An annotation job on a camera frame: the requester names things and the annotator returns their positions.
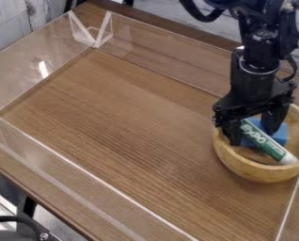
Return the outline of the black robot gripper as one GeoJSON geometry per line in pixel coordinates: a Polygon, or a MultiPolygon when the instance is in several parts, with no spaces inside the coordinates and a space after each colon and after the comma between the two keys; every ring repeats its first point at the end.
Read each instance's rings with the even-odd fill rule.
{"type": "Polygon", "coordinates": [[[262,125],[272,136],[280,130],[293,103],[297,84],[294,75],[278,79],[280,65],[274,68],[252,66],[245,50],[232,54],[230,92],[213,105],[216,125],[222,128],[232,146],[242,143],[242,120],[262,115],[262,125]]]}

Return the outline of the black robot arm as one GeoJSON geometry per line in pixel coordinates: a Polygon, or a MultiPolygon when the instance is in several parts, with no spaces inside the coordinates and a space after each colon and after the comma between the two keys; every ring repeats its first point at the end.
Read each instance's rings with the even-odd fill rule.
{"type": "Polygon", "coordinates": [[[230,92],[214,104],[216,126],[230,144],[242,142],[242,120],[260,115],[274,134],[288,116],[297,89],[294,77],[280,78],[281,63],[297,65],[292,53],[299,47],[298,0],[205,0],[214,8],[201,12],[194,0],[181,0],[189,14],[212,23],[226,11],[240,22],[242,46],[232,53],[230,92]]]}

